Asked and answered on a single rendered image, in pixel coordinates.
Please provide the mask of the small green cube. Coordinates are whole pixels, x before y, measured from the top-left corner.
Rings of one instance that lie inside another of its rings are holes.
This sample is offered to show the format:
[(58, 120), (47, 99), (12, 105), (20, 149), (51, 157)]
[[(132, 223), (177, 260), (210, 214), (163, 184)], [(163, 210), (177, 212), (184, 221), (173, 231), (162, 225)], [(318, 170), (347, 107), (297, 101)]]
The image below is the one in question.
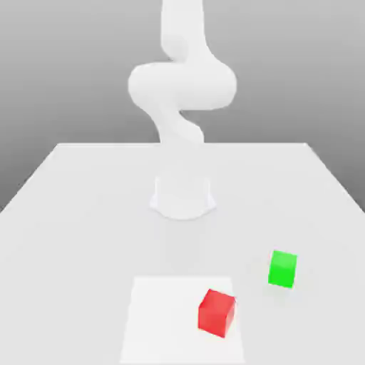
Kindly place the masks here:
[(274, 250), (268, 273), (268, 283), (284, 288), (292, 288), (297, 268), (297, 255)]

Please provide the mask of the small red cube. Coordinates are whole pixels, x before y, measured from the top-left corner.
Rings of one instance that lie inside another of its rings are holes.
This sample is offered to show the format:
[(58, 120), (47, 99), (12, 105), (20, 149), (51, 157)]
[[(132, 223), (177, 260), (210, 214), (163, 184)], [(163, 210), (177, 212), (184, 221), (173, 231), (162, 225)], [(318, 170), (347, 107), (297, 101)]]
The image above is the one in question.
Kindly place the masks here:
[(198, 329), (225, 338), (235, 316), (235, 305), (233, 296), (208, 289), (198, 307)]

